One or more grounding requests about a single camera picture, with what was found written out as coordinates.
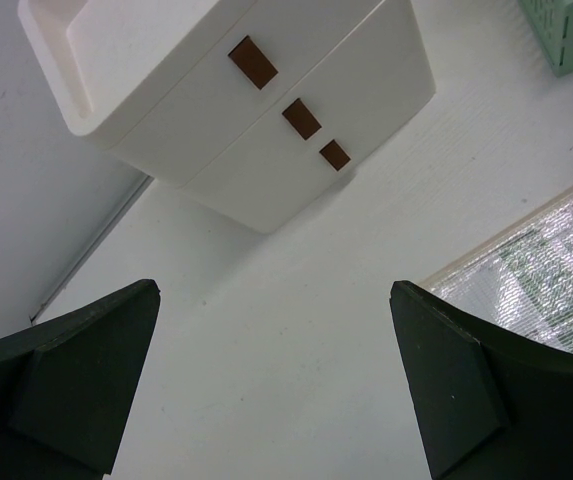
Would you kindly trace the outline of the white drawer cabinet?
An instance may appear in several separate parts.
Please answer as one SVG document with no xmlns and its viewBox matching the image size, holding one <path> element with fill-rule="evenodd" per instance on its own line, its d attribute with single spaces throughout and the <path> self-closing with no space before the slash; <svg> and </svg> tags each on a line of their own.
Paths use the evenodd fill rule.
<svg viewBox="0 0 573 480">
<path fill-rule="evenodd" d="M 408 1 L 22 1 L 70 132 L 269 233 L 433 97 Z"/>
</svg>

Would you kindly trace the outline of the clear zip document pouch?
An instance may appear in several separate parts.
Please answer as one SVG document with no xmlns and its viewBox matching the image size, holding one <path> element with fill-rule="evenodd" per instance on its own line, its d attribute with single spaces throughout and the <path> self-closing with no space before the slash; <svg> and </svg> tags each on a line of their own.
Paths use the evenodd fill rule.
<svg viewBox="0 0 573 480">
<path fill-rule="evenodd" d="M 573 188 L 421 286 L 462 311 L 573 354 Z"/>
</svg>

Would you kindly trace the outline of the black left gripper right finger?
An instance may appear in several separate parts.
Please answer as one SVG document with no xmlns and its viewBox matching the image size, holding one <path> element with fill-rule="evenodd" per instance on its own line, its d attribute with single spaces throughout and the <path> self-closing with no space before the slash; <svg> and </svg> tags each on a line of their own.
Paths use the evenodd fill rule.
<svg viewBox="0 0 573 480">
<path fill-rule="evenodd" d="M 573 479 L 573 354 L 409 281 L 390 293 L 433 479 Z"/>
</svg>

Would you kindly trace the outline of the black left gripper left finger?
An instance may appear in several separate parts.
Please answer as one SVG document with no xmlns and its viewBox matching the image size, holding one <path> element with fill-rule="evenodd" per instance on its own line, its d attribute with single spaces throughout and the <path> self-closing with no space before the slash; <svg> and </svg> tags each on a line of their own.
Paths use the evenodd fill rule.
<svg viewBox="0 0 573 480">
<path fill-rule="evenodd" d="M 160 304 L 142 279 L 0 339 L 0 479 L 111 474 Z"/>
</svg>

